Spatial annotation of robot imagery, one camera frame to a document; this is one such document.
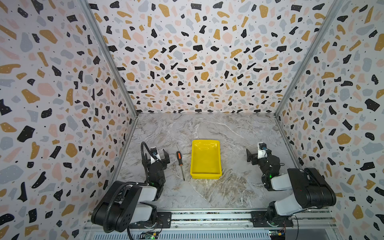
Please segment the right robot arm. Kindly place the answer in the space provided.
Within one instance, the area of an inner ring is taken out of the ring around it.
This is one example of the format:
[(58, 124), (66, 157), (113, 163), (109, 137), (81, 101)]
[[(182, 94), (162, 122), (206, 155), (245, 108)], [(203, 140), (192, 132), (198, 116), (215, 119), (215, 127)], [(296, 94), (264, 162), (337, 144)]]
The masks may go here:
[(271, 227), (291, 227), (290, 217), (309, 209), (322, 209), (336, 204), (337, 197), (330, 185), (315, 168), (289, 168), (280, 174), (284, 165), (272, 155), (265, 143), (260, 143), (258, 152), (247, 151), (247, 162), (259, 166), (262, 183), (269, 192), (293, 191), (282, 200), (269, 203), (265, 215), (253, 216), (254, 226), (266, 222)]

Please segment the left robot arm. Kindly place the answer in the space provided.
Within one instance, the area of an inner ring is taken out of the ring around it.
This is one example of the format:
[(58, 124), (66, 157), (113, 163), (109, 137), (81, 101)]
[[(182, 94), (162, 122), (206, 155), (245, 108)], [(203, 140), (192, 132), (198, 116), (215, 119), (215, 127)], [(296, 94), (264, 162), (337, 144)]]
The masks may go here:
[(163, 154), (161, 158), (156, 148), (150, 149), (149, 157), (144, 154), (145, 182), (115, 181), (93, 210), (92, 224), (101, 226), (105, 233), (163, 227), (163, 218), (171, 214), (159, 214), (153, 204), (160, 198), (166, 183), (164, 170), (170, 157), (166, 151)]

